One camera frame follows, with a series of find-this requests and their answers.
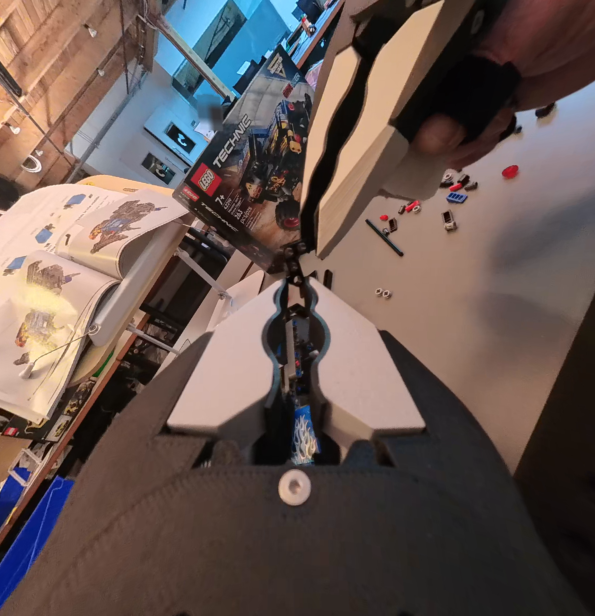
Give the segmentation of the blue storage bin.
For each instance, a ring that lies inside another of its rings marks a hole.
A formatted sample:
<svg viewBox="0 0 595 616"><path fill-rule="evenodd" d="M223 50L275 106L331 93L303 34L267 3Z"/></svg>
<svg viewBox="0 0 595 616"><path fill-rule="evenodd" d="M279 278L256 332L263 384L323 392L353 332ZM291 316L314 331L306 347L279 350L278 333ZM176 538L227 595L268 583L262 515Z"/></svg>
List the blue storage bin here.
<svg viewBox="0 0 595 616"><path fill-rule="evenodd" d="M74 481L57 476L0 562L0 609L44 549Z"/></svg>

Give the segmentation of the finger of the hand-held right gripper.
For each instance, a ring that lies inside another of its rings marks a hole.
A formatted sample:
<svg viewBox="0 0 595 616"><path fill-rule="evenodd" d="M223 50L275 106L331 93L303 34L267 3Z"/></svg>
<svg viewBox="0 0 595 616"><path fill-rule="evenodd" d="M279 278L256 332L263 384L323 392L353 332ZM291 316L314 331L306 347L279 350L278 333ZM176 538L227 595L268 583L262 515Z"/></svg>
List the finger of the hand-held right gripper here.
<svg viewBox="0 0 595 616"><path fill-rule="evenodd" d="M340 152L362 114L371 61L353 46L340 51L318 92L310 122L301 204L301 239L318 241L318 212L337 171Z"/></svg>
<svg viewBox="0 0 595 616"><path fill-rule="evenodd" d="M326 258L370 201L389 183L399 196L434 191L437 158L410 154L410 142L428 114L433 95L454 64L453 1L345 3L324 58L318 92L333 58L348 46L371 61L362 114L340 152L337 171L319 209L316 255Z"/></svg>

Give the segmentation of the pile of small toy bricks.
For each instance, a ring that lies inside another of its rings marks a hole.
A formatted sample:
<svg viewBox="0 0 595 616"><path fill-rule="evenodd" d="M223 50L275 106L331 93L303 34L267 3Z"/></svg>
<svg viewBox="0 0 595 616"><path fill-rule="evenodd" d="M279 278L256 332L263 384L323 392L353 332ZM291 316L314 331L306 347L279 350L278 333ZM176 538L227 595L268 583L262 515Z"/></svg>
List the pile of small toy bricks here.
<svg viewBox="0 0 595 616"><path fill-rule="evenodd" d="M447 170L440 181L439 188L445 192L445 202L447 205L452 206L464 204L468 199L469 193L474 192L479 188L479 183L478 181L473 180L470 175L464 173L462 169ZM407 204L402 204L398 209L397 214L417 214L421 211L421 209L422 202L419 200L413 200ZM453 220L456 221L451 209L447 209L442 212L441 217L444 229L446 223Z"/></svg>

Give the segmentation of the black yellow toy box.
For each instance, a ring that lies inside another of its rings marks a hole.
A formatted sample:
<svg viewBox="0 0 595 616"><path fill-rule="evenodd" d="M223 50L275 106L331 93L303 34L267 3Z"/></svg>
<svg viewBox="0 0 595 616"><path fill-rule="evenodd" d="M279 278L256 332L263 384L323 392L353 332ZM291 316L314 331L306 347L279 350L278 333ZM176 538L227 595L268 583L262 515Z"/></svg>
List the black yellow toy box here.
<svg viewBox="0 0 595 616"><path fill-rule="evenodd" d="M13 416L0 433L36 443L58 442L87 403L97 381L97 377L91 377L68 388L49 418L34 423Z"/></svg>

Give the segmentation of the person's right hand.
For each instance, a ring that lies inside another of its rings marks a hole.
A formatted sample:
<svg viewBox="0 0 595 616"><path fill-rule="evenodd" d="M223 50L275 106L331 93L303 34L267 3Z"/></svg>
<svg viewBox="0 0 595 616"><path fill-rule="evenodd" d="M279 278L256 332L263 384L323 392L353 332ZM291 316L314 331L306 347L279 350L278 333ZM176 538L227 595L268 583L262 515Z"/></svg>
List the person's right hand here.
<svg viewBox="0 0 595 616"><path fill-rule="evenodd" d="M512 63L521 80L512 102L472 142L464 143L466 130L445 115L421 125L412 149L443 157L457 170L494 150L516 112L544 107L595 81L595 1L508 1L474 54Z"/></svg>

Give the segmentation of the toy set box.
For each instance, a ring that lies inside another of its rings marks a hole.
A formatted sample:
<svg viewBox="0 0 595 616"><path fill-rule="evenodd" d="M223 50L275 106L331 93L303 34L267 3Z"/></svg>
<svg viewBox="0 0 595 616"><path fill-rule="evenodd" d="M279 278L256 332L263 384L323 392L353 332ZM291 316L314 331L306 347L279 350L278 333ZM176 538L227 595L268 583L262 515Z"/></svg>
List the toy set box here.
<svg viewBox="0 0 595 616"><path fill-rule="evenodd" d="M173 198L266 273L300 242L314 90L279 45L265 59Z"/></svg>

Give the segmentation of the light grey desk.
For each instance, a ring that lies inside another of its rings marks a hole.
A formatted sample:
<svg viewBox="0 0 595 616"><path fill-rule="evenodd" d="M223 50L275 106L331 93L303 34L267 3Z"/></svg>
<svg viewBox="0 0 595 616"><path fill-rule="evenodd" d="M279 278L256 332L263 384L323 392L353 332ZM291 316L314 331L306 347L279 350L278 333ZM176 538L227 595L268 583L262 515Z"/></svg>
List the light grey desk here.
<svg viewBox="0 0 595 616"><path fill-rule="evenodd" d="M449 206L439 190L398 218L397 256L367 226L395 214L377 197L304 273L389 331L467 406L515 471L595 294L595 81L464 171L479 188ZM501 172L518 165L517 177ZM451 209L458 229L446 233ZM377 297L377 288L393 297Z"/></svg>

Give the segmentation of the long black axle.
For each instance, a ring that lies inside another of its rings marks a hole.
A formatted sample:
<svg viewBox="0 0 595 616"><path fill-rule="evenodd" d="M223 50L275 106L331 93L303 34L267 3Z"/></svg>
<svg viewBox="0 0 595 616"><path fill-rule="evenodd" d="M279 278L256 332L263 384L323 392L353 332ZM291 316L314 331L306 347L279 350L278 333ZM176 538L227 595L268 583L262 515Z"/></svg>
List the long black axle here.
<svg viewBox="0 0 595 616"><path fill-rule="evenodd" d="M392 241L389 239L388 234L386 235L381 229L379 229L374 222L370 219L365 220L368 227L379 237L394 253L399 257L404 257L404 252Z"/></svg>

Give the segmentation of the instruction book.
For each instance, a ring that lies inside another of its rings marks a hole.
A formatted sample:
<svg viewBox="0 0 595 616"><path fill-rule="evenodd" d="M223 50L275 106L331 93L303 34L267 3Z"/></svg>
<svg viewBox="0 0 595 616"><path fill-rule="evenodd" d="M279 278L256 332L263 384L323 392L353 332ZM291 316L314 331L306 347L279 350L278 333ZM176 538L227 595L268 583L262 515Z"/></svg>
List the instruction book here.
<svg viewBox="0 0 595 616"><path fill-rule="evenodd" d="M159 227L188 214L150 189L62 184L0 217L0 408L49 418L69 385L103 299Z"/></svg>

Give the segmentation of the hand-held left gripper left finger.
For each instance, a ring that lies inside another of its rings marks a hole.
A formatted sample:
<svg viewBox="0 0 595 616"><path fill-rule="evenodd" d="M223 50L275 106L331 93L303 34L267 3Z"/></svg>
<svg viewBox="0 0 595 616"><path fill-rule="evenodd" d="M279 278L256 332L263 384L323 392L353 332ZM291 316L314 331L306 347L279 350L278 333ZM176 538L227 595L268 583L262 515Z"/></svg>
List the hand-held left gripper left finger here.
<svg viewBox="0 0 595 616"><path fill-rule="evenodd" d="M254 463L287 463L287 410L268 335L286 307L276 281L201 336L198 359L166 427L171 434L233 442Z"/></svg>

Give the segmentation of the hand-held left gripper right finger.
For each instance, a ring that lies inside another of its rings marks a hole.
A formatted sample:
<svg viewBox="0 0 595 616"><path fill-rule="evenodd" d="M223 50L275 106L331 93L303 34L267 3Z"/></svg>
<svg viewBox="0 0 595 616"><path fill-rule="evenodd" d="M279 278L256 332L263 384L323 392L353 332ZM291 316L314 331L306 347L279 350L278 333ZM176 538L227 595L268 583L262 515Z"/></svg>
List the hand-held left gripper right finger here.
<svg viewBox="0 0 595 616"><path fill-rule="evenodd" d="M311 315L324 344L314 369L323 398L322 430L344 459L358 441L420 434L425 421L379 330L316 280Z"/></svg>

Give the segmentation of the black blue toy car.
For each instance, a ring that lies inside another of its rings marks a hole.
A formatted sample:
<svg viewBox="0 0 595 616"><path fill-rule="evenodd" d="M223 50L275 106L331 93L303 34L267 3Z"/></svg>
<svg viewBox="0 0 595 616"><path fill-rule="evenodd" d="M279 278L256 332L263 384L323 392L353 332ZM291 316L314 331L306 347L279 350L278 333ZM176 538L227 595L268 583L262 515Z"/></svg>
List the black blue toy car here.
<svg viewBox="0 0 595 616"><path fill-rule="evenodd" d="M291 455L293 466L315 464L322 446L313 419L311 369L319 350L311 340L310 316L304 305L289 306L284 315L284 341L276 358L281 373L283 402L289 409Z"/></svg>

